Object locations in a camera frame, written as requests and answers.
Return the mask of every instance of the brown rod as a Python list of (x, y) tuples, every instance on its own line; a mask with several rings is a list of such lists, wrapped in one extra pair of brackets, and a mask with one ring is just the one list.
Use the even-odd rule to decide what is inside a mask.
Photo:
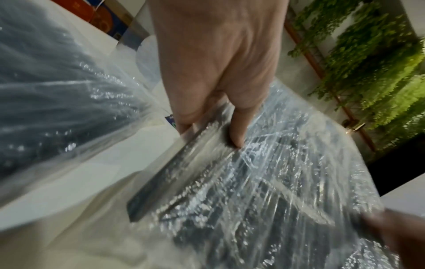
[[(285, 30), (288, 32), (288, 34), (291, 36), (292, 40), (296, 44), (299, 44), (301, 42), (301, 38), (299, 34), (297, 33), (297, 31), (294, 29), (292, 24), (287, 19), (285, 20)], [(303, 54), (304, 54), (304, 57), (309, 62), (309, 64), (311, 65), (311, 67), (316, 72), (316, 74), (319, 76), (319, 78), (323, 79), (325, 77), (325, 71), (321, 68), (317, 60), (314, 58), (314, 56), (310, 53), (310, 51), (306, 51)], [(341, 105), (342, 103), (341, 99), (335, 94), (332, 94), (332, 96), (335, 98), (338, 105)], [(347, 108), (344, 105), (341, 107), (351, 121), (356, 119), (353, 112), (349, 108)], [(360, 129), (359, 132), (360, 132), (360, 136), (363, 138), (364, 142), (369, 146), (371, 151), (376, 152), (376, 146), (373, 143), (371, 137), (366, 133), (366, 131), (364, 129)]]

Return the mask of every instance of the clear plastic bag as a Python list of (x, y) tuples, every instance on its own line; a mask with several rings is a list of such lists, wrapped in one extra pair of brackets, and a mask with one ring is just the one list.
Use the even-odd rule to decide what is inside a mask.
[(279, 82), (245, 146), (221, 104), (147, 174), (100, 195), (52, 250), (131, 268), (397, 268), (359, 214), (382, 205), (345, 130)]
[(141, 85), (40, 3), (0, 1), (0, 202), (155, 117)]

